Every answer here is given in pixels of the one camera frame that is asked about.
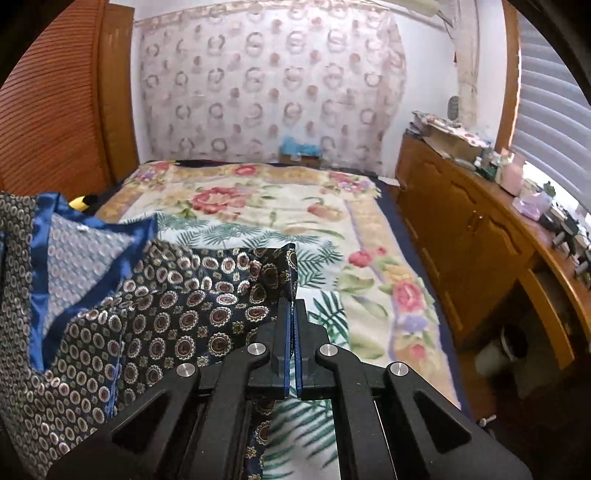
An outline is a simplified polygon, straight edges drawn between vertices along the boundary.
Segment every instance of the trash bin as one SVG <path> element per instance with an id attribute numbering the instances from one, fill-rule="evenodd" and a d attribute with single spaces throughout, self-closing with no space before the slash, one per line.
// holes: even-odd
<path id="1" fill-rule="evenodd" d="M 520 328 L 505 325 L 501 334 L 490 341 L 474 358 L 476 371 L 491 378 L 507 370 L 513 362 L 527 355 L 527 338 Z"/>

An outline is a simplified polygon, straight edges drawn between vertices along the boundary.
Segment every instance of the window blind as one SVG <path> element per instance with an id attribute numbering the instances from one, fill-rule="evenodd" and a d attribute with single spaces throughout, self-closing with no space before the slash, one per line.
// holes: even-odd
<path id="1" fill-rule="evenodd" d="M 558 54 L 519 15 L 521 93 L 512 149 L 591 210 L 591 107 Z"/>

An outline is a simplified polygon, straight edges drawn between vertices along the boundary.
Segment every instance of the wooden desk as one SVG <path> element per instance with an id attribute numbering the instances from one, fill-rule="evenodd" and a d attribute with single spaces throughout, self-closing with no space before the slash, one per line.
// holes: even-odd
<path id="1" fill-rule="evenodd" d="M 525 290 L 564 369 L 591 341 L 591 293 L 552 234 L 521 216 L 513 197 L 405 135 L 398 205 L 437 290 L 456 343 L 486 322 L 515 285 Z"/>

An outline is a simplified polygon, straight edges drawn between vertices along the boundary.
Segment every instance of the white wall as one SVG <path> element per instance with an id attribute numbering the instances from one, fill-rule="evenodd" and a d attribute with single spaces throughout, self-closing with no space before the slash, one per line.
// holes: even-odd
<path id="1" fill-rule="evenodd" d="M 507 34 L 502 0 L 476 0 L 480 29 L 478 120 L 474 129 L 493 145 L 505 102 Z"/>
<path id="2" fill-rule="evenodd" d="M 382 146 L 385 176 L 394 176 L 402 135 L 413 120 L 413 110 L 447 118 L 447 101 L 458 94 L 457 69 L 453 63 L 455 48 L 443 27 L 438 28 L 396 15 L 407 61 L 407 81 L 398 114 L 386 131 Z"/>
<path id="3" fill-rule="evenodd" d="M 135 8 L 134 18 L 162 15 L 185 8 L 224 3 L 216 0 L 115 0 L 113 3 Z M 442 20 L 427 20 L 421 15 L 396 14 L 407 61 L 407 81 L 400 109 L 384 135 L 382 161 L 385 175 L 394 175 L 402 134 L 413 119 L 412 111 L 421 110 L 447 116 L 447 101 L 457 95 L 457 71 L 453 63 L 454 46 Z M 131 41 L 131 96 L 140 162 L 153 160 L 143 108 L 139 73 L 140 33 L 134 29 Z"/>

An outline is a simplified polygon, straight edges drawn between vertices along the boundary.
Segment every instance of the cardboard box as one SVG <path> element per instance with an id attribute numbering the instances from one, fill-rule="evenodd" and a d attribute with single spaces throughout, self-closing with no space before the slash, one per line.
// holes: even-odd
<path id="1" fill-rule="evenodd" d="M 472 146 L 457 135 L 445 133 L 432 125 L 427 125 L 426 130 L 425 137 L 429 138 L 429 143 L 438 152 L 446 152 L 453 158 L 469 162 L 474 162 L 476 157 L 482 155 L 482 147 Z"/>

